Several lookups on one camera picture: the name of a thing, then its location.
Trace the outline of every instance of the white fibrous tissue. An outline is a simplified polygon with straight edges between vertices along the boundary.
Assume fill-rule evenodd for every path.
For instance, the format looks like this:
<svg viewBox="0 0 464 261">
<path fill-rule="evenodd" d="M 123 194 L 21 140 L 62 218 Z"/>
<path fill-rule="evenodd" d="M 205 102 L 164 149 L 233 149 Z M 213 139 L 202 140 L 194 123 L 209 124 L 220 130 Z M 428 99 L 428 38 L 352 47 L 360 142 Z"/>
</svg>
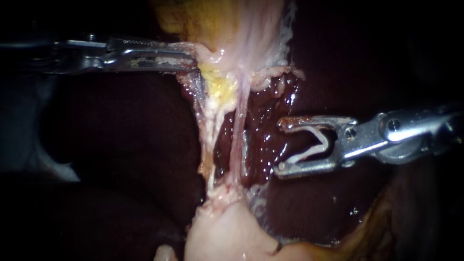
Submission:
<svg viewBox="0 0 464 261">
<path fill-rule="evenodd" d="M 193 97 L 202 150 L 198 172 L 207 183 L 207 199 L 188 231 L 185 260 L 315 260 L 316 246 L 280 249 L 248 209 L 240 184 L 249 93 L 268 88 L 272 77 L 284 73 L 305 77 L 287 59 L 296 5 L 284 0 L 164 0 L 155 3 L 155 10 L 161 28 L 180 37 L 172 45 L 189 52 L 201 72 L 177 75 Z M 284 87 L 279 83 L 278 93 Z M 224 116 L 233 111 L 229 172 L 215 180 L 214 147 Z"/>
</svg>

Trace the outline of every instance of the yellow fat tissue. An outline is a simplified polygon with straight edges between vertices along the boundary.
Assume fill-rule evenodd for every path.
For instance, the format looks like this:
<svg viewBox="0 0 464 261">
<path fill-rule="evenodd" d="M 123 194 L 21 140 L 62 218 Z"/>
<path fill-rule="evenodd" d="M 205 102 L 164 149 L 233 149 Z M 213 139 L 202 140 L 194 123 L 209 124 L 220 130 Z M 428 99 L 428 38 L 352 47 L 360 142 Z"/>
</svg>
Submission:
<svg viewBox="0 0 464 261">
<path fill-rule="evenodd" d="M 155 1 L 161 29 L 177 34 L 181 41 L 200 43 L 211 52 L 230 44 L 238 28 L 236 0 Z M 200 63 L 206 92 L 221 107 L 235 98 L 237 81 L 227 78 L 214 63 Z"/>
</svg>

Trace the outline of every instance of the dark background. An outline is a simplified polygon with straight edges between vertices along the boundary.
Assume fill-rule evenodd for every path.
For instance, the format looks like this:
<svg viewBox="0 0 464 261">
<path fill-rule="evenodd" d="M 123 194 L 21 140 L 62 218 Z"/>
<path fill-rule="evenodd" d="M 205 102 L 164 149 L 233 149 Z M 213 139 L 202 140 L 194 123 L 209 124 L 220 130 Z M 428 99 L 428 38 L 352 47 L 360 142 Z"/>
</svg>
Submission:
<svg viewBox="0 0 464 261">
<path fill-rule="evenodd" d="M 405 88 L 406 91 L 397 97 L 398 105 L 463 103 L 463 19 L 458 4 L 445 1 L 309 1 L 302 4 L 336 14 L 349 25 L 348 33 L 364 40 L 363 44 L 369 49 L 366 55 L 374 56 L 387 68 L 386 77 L 401 82 Z M 151 39 L 156 39 L 160 33 L 149 5 L 138 0 L 8 2 L 3 4 L 0 19 L 2 39 L 31 30 L 63 34 L 116 32 Z M 0 76 L 11 77 L 1 72 Z M 442 212 L 438 260 L 460 253 L 464 232 L 464 197 L 459 182 L 463 172 L 462 155 L 460 147 L 437 160 Z M 133 199 L 125 192 L 102 189 L 94 184 L 88 187 L 59 185 L 48 189 L 47 186 L 55 185 L 33 186 L 29 184 L 32 176 L 24 175 L 3 175 L 0 180 L 1 215 L 7 217 L 1 221 L 2 248 L 6 250 L 3 254 L 13 256 L 9 259 L 42 256 L 86 260 L 92 256 L 89 259 L 148 260 L 154 255 L 154 250 L 149 249 L 161 241 L 181 245 L 183 228 L 140 198 Z M 99 200 L 82 204 L 88 198 Z M 38 213 L 56 213 L 50 216 L 58 220 L 68 216 L 88 219 L 88 227 L 75 228 L 82 238 L 89 237 L 87 244 L 76 249 L 72 246 L 73 238 L 47 237 L 49 229 L 53 229 L 49 225 L 59 222 Z M 108 215 L 112 216 L 111 222 L 108 222 Z M 100 237 L 96 237 L 94 228 L 101 228 Z M 159 233 L 151 236 L 153 230 Z M 113 252 L 118 252 L 117 256 L 112 252 L 115 247 L 117 251 Z"/>
</svg>

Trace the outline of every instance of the instrument screw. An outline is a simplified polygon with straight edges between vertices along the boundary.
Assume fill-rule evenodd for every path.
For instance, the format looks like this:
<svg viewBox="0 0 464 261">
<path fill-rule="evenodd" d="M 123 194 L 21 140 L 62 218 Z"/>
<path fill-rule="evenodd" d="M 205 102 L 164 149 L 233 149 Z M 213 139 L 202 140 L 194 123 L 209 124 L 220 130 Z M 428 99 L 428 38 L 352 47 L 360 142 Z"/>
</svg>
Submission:
<svg viewBox="0 0 464 261">
<path fill-rule="evenodd" d="M 353 129 L 353 128 L 348 128 L 348 129 L 345 131 L 345 136 L 346 136 L 349 140 L 353 140 L 354 137 L 356 137 L 356 130 Z"/>
<path fill-rule="evenodd" d="M 391 119 L 387 122 L 387 128 L 391 131 L 398 131 L 400 127 L 400 121 L 397 119 Z"/>
</svg>

